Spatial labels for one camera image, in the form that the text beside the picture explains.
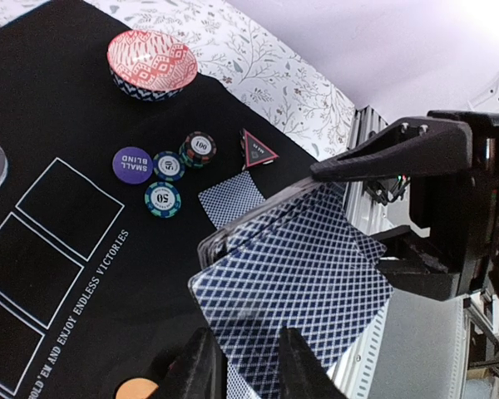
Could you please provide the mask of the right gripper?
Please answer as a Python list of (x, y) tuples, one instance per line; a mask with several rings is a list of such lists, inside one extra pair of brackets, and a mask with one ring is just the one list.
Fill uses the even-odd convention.
[(429, 237), (398, 226), (371, 238), (386, 247), (376, 268), (394, 288), (441, 302), (499, 272), (499, 114), (427, 115), (401, 118), (310, 171), (318, 181), (429, 176), (413, 181), (410, 204)]

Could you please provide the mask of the blue playing card deck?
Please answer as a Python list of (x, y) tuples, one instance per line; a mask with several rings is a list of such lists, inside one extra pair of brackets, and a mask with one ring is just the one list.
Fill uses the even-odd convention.
[(258, 397), (279, 396), (281, 328), (296, 328), (329, 368), (393, 294), (376, 268), (385, 248), (347, 221), (343, 192), (318, 186), (189, 281), (228, 363)]

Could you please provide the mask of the orange big blind button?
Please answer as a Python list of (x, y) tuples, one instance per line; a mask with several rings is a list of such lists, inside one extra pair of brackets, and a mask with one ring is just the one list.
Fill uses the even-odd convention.
[(148, 399), (159, 390), (159, 385), (145, 377), (125, 380), (116, 389), (115, 399)]

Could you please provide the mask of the purple small blind button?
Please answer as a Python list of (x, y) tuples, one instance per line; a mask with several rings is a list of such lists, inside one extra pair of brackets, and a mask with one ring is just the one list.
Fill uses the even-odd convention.
[(111, 165), (116, 178), (129, 185), (142, 184), (150, 179), (153, 173), (152, 158), (143, 149), (135, 146), (118, 150)]

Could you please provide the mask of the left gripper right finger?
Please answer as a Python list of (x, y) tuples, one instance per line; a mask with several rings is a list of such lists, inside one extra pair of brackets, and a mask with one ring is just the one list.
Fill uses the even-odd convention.
[(296, 328), (279, 334), (280, 397), (285, 399), (346, 399), (321, 367)]

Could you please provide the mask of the blue fifty poker chip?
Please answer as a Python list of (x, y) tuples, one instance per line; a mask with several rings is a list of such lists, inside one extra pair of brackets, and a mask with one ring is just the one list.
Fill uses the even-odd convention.
[(185, 164), (174, 151), (161, 151), (152, 160), (153, 170), (160, 180), (175, 182), (185, 174)]

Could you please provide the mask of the dealt cards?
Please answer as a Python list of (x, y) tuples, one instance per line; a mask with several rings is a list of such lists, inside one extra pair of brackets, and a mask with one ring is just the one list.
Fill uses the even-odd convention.
[(198, 198), (216, 229), (238, 219), (265, 201), (249, 171), (201, 191)]

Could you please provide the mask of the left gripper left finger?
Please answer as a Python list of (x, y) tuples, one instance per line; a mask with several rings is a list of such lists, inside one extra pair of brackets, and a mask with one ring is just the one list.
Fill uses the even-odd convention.
[(209, 328), (197, 328), (185, 346), (157, 355), (147, 376), (157, 384), (150, 398), (227, 395), (227, 361)]

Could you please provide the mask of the blue green poker chip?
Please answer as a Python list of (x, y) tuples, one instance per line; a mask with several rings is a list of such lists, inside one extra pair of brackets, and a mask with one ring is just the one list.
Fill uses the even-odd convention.
[(190, 133), (179, 149), (183, 162), (194, 169), (201, 169), (208, 165), (216, 153), (217, 145), (214, 139), (209, 134), (201, 131)]

